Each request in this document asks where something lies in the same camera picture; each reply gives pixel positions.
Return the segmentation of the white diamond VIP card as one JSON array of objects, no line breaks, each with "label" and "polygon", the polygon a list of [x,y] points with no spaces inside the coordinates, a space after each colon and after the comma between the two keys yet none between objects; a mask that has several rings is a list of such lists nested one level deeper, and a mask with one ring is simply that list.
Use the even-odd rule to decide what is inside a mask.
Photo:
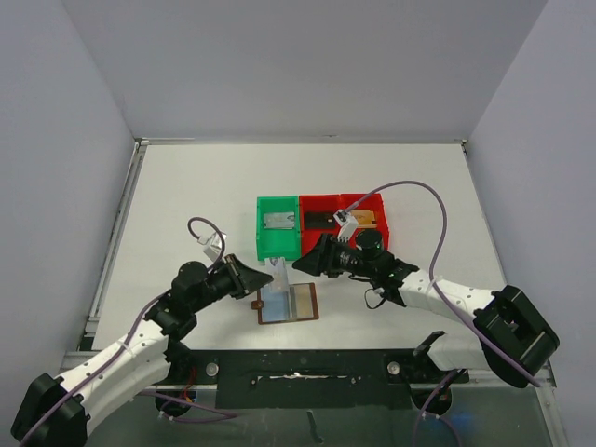
[{"label": "white diamond VIP card", "polygon": [[264,259],[265,271],[273,278],[268,285],[273,293],[282,293],[290,291],[288,281],[287,267],[284,257],[269,257]]}]

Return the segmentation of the green plastic bin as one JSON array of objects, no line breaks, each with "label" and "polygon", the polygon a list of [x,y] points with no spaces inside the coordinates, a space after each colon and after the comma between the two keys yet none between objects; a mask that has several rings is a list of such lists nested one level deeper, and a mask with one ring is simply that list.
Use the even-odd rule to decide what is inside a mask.
[{"label": "green plastic bin", "polygon": [[[292,211],[295,213],[294,229],[265,229],[264,214],[267,212]],[[286,261],[301,256],[301,224],[298,196],[258,196],[256,202],[256,252],[257,259],[284,257]]]}]

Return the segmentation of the brown leather card holder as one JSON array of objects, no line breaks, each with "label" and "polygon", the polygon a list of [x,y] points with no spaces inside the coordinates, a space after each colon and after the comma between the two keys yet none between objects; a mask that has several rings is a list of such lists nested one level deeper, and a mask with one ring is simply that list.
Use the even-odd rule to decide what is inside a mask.
[{"label": "brown leather card holder", "polygon": [[287,291],[273,291],[266,286],[257,291],[251,309],[260,325],[293,323],[319,319],[314,283],[291,284]]}]

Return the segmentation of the silver credit card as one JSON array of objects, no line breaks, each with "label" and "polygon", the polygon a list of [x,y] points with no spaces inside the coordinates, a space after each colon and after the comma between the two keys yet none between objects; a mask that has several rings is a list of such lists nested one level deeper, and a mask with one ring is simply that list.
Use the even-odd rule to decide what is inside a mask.
[{"label": "silver credit card", "polygon": [[264,214],[265,229],[290,230],[295,228],[295,213],[292,211],[267,212]]}]

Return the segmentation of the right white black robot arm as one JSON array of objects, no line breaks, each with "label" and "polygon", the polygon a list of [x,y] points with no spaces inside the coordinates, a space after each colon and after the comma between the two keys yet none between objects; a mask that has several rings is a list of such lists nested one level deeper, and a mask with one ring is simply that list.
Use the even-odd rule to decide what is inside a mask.
[{"label": "right white black robot arm", "polygon": [[386,250],[376,230],[358,234],[354,246],[324,234],[292,267],[313,277],[347,274],[369,283],[383,302],[424,310],[470,329],[477,338],[472,343],[442,335],[416,355],[414,368],[428,381],[450,370],[487,370],[524,388],[560,346],[558,335],[521,289],[476,289],[434,277]]}]

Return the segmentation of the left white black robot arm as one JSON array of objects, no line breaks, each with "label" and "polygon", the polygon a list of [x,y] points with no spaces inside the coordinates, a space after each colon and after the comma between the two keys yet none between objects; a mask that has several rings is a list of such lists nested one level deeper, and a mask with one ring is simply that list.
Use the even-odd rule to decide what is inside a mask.
[{"label": "left white black robot arm", "polygon": [[249,296],[272,280],[233,254],[212,267],[183,264],[124,336],[74,368],[55,377],[43,373],[30,383],[12,437],[22,446],[85,445],[107,416],[147,387],[186,377],[190,360],[182,340],[199,311],[227,296]]}]

